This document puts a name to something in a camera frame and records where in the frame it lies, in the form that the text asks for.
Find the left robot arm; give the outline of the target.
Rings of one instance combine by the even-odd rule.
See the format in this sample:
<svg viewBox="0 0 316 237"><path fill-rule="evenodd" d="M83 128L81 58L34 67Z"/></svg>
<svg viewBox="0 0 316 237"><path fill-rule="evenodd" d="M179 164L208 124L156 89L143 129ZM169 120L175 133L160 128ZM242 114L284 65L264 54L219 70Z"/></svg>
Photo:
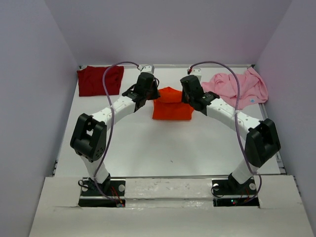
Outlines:
<svg viewBox="0 0 316 237"><path fill-rule="evenodd" d="M104 165L114 125L135 113L148 100L159 98L158 81L153 73L141 72L137 82L110 106L92 114L78 117L70 146L81 157L89 175L88 187L98 195L108 192L111 175Z"/></svg>

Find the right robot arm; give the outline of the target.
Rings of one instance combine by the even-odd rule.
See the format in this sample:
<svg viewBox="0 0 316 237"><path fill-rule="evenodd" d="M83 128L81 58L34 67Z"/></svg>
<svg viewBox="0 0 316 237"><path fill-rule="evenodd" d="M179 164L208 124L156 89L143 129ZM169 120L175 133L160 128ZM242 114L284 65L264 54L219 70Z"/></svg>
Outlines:
<svg viewBox="0 0 316 237"><path fill-rule="evenodd" d="M189 75L180 80L182 101L195 111L215 119L236 132L237 138L244 139L243 160L228 176L219 189L234 194L240 193L253 173L261 168L280 150L280 141L275 123L267 118L259 120L227 104L219 95L204 92L197 76Z"/></svg>

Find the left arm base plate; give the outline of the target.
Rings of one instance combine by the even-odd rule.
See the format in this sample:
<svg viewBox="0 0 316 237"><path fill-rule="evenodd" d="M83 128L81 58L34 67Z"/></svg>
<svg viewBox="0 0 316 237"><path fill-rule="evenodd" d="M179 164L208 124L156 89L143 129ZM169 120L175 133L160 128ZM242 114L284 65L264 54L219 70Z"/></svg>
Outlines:
<svg viewBox="0 0 316 237"><path fill-rule="evenodd" d="M80 207L105 207L120 208L125 207L125 186L126 180L113 179L106 191L102 191L107 197L102 195L95 183L90 178L80 179L80 195L78 205Z"/></svg>

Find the dark red folded t-shirt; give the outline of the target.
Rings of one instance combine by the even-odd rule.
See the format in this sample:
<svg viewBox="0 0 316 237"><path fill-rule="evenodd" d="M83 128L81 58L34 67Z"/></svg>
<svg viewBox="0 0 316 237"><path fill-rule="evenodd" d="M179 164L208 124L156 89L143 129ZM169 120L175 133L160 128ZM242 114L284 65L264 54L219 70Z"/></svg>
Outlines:
<svg viewBox="0 0 316 237"><path fill-rule="evenodd" d="M103 74L107 68L87 66L77 71L79 97L106 95L103 88ZM123 66L115 66L106 73L105 85L109 95L119 95L123 73Z"/></svg>

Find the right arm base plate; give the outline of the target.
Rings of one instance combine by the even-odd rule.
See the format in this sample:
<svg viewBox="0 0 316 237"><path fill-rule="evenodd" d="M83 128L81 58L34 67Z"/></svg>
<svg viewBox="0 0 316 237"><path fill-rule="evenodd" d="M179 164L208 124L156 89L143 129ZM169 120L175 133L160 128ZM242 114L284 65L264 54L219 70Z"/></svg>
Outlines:
<svg viewBox="0 0 316 237"><path fill-rule="evenodd" d="M237 183L237 188L233 189L228 186L228 179L212 180L211 194L213 195L214 207L239 207L254 206L259 207L254 179L249 179L245 184Z"/></svg>

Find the pink t-shirt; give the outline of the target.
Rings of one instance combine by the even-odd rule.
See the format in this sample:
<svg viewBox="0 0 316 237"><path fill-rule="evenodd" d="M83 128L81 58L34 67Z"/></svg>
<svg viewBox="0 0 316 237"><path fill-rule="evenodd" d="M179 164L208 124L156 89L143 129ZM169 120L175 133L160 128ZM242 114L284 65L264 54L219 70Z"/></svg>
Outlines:
<svg viewBox="0 0 316 237"><path fill-rule="evenodd" d="M236 105L238 109L253 104L265 103L268 98L267 87L261 76L252 68L248 68L243 74L218 73L210 81L202 82L205 92L218 94L227 104Z"/></svg>

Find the orange t-shirt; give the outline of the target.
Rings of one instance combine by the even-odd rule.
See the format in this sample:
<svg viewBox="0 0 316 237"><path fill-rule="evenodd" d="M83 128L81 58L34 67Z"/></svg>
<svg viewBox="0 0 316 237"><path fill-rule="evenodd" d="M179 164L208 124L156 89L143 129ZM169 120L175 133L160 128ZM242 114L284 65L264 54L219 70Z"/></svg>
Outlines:
<svg viewBox="0 0 316 237"><path fill-rule="evenodd" d="M160 97L155 99L152 119L167 121L189 121L193 108L182 102L182 91L172 87L158 90Z"/></svg>

